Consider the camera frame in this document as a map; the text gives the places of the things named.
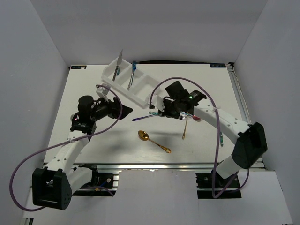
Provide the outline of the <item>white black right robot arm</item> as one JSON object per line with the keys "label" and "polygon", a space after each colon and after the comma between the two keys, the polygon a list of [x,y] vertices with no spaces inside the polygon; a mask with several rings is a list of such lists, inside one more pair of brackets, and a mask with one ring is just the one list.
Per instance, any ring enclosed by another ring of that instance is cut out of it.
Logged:
{"label": "white black right robot arm", "polygon": [[268,149],[262,124],[249,124],[218,109],[212,98],[203,91],[188,92],[179,81],[165,88],[162,110],[166,117],[176,118],[189,113],[215,127],[234,144],[232,154],[219,163],[212,174],[212,183],[224,186],[229,177],[241,169],[249,169]]}

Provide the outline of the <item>dark handled steak knife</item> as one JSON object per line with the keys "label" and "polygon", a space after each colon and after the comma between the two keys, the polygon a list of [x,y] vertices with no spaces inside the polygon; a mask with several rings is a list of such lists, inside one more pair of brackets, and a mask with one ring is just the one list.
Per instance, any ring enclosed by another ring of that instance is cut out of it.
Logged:
{"label": "dark handled steak knife", "polygon": [[112,78],[112,81],[113,81],[113,82],[114,82],[115,79],[116,79],[117,72],[118,72],[119,67],[120,67],[120,65],[121,65],[121,63],[122,63],[122,60],[123,60],[123,58],[122,58],[122,53],[123,53],[123,50],[121,50],[121,52],[120,52],[120,54],[119,54],[119,56],[118,56],[117,62],[116,62],[116,68],[115,68],[115,71],[114,71],[114,74],[113,74],[113,78]]}

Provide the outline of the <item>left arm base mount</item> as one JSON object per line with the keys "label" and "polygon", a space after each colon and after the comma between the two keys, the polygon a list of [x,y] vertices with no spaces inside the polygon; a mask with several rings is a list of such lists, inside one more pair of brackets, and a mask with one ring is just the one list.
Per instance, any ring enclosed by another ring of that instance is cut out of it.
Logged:
{"label": "left arm base mount", "polygon": [[67,180],[72,196],[114,196],[119,176],[103,172],[94,164],[80,164],[71,168]]}

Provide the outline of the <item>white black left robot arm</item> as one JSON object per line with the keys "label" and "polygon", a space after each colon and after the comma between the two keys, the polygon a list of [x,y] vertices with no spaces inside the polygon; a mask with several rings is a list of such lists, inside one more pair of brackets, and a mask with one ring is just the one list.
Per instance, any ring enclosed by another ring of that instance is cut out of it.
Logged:
{"label": "white black left robot arm", "polygon": [[65,210],[73,193],[82,187],[96,186],[99,183],[96,165],[73,164],[95,133],[98,120],[104,117],[121,120],[133,111],[121,105],[117,97],[94,100],[92,96],[83,96],[77,108],[67,143],[44,168],[37,168],[32,174],[32,200],[36,206]]}

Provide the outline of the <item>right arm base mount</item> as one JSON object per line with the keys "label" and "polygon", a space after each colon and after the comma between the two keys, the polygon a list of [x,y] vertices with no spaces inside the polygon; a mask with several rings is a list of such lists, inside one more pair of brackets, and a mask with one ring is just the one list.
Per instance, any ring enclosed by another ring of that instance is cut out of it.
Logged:
{"label": "right arm base mount", "polygon": [[[230,179],[233,176],[230,176],[229,178],[223,179],[220,175],[216,173],[215,177],[215,190],[220,191],[222,190],[227,183],[230,181]],[[197,183],[197,188],[200,190],[212,190],[212,182],[213,182],[213,176],[212,172],[210,173],[197,173],[196,174],[196,183]],[[239,179],[237,176],[233,179],[231,184],[228,186],[226,190],[229,189],[237,189],[240,187]]]}

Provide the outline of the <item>blue iridescent fork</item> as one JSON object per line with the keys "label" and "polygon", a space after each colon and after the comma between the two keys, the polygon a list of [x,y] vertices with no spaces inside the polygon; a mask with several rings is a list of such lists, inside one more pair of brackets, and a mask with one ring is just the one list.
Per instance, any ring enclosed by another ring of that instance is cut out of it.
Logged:
{"label": "blue iridescent fork", "polygon": [[132,71],[136,71],[136,68],[137,68],[137,62],[136,61],[133,61],[132,63]]}

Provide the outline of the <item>ornate silver fork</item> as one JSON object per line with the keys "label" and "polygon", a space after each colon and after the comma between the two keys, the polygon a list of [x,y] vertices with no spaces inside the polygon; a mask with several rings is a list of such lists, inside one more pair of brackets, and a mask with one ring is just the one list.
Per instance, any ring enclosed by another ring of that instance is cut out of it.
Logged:
{"label": "ornate silver fork", "polygon": [[132,84],[133,84],[133,78],[134,78],[134,71],[132,70],[132,73],[131,73],[131,77],[130,77],[130,80],[129,80],[129,84],[127,86],[127,91],[130,90]]}

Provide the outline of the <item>teal handled silver fork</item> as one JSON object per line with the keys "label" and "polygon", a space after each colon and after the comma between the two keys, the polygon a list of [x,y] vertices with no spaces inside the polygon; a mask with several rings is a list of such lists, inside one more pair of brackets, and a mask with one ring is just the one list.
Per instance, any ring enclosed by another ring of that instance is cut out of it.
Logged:
{"label": "teal handled silver fork", "polygon": [[[167,117],[166,115],[163,115],[162,112],[152,112],[152,111],[149,111],[149,114],[150,115],[156,115],[156,116],[160,116],[160,117]],[[192,120],[193,117],[189,114],[186,114],[186,113],[180,113],[179,116],[175,116],[174,117],[175,119],[178,119],[178,120]]]}

